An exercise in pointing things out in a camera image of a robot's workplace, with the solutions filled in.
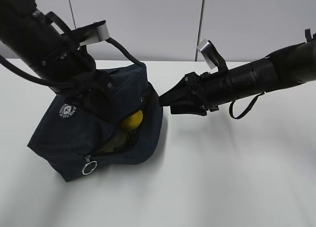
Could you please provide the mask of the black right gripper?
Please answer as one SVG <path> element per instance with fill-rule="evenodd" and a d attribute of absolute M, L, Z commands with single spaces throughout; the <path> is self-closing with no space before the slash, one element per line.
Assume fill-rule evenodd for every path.
<path fill-rule="evenodd" d="M 170 106 L 171 114 L 206 116 L 231 101 L 229 81 L 221 75 L 195 72 L 186 74 L 173 88 L 160 95 L 159 104 Z"/>

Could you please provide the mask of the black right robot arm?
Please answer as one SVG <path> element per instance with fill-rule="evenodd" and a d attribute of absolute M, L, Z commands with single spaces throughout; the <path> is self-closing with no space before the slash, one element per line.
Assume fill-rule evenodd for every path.
<path fill-rule="evenodd" d="M 243 118 L 258 98 L 266 93 L 299 86 L 316 79 L 316 36 L 305 30 L 305 42 L 294 44 L 269 55 L 229 69 L 225 59 L 210 40 L 197 50 L 210 69 L 200 75 L 188 73 L 159 97 L 172 114 L 206 116 L 228 103 L 233 119 Z"/>

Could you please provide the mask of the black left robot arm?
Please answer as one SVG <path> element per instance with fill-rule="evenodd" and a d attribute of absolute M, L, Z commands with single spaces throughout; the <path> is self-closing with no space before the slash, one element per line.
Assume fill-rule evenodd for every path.
<path fill-rule="evenodd" d="M 121 121 L 114 79 L 96 68 L 81 40 L 96 24 L 72 31 L 54 12 L 42 13 L 35 0 L 0 0 L 0 39 L 34 72 L 30 75 L 5 58 L 14 74 L 44 85 L 109 123 Z"/>

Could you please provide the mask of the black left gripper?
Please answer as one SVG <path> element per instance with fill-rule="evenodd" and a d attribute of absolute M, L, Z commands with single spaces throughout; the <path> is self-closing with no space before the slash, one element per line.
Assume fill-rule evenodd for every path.
<path fill-rule="evenodd" d="M 95 60 L 86 51 L 54 51 L 41 63 L 41 78 L 50 83 L 49 87 L 57 95 L 83 94 L 83 106 L 105 121 L 121 121 L 123 93 L 110 90 L 114 79 L 109 73 L 96 69 Z"/>

